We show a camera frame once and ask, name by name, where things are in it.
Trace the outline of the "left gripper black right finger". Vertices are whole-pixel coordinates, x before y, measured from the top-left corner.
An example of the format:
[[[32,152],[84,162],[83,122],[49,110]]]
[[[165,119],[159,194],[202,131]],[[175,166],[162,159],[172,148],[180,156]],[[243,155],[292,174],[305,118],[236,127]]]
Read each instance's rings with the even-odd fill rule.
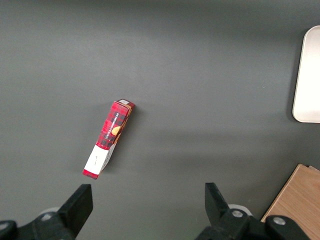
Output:
[[[230,208],[215,183],[204,187],[205,211],[210,222],[197,240],[308,240],[291,218],[268,216],[261,222],[239,208]]]

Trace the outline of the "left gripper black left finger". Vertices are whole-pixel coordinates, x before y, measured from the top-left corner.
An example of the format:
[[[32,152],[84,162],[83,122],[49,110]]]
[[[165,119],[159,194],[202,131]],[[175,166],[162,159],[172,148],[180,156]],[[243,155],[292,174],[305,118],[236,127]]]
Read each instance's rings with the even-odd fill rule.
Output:
[[[47,210],[18,227],[14,220],[0,222],[2,240],[74,240],[93,210],[92,186],[82,184],[58,210]]]

